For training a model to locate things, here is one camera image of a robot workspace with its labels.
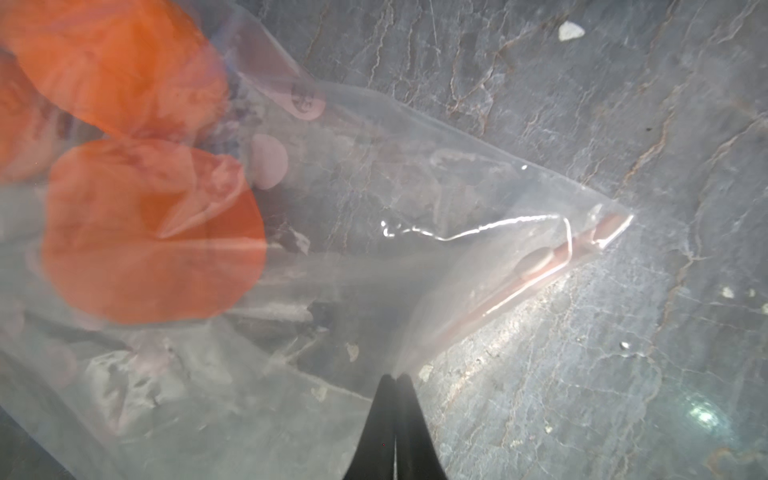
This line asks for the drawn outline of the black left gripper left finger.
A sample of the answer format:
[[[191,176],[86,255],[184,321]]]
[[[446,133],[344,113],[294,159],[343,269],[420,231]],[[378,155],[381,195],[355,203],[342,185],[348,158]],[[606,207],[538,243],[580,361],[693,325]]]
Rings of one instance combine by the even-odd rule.
[[[395,462],[396,383],[379,381],[356,451],[344,480],[392,480]]]

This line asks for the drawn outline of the clear zip-top bag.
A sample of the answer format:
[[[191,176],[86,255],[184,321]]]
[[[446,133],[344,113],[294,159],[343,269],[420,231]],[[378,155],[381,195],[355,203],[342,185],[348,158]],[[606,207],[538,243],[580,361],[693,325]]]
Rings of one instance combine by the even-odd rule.
[[[173,1],[226,68],[187,141],[71,118],[63,153],[1,182],[1,407],[78,479],[337,479],[378,384],[602,253],[622,205],[373,90],[312,78],[232,1]],[[243,167],[256,285],[223,313],[118,324],[41,263],[48,177],[98,140],[164,140]]]

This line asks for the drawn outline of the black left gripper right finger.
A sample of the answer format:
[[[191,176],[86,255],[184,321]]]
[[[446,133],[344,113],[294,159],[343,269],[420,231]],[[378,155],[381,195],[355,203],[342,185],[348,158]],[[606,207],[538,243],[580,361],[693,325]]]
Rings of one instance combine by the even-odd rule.
[[[396,380],[396,470],[400,480],[447,480],[411,377]]]

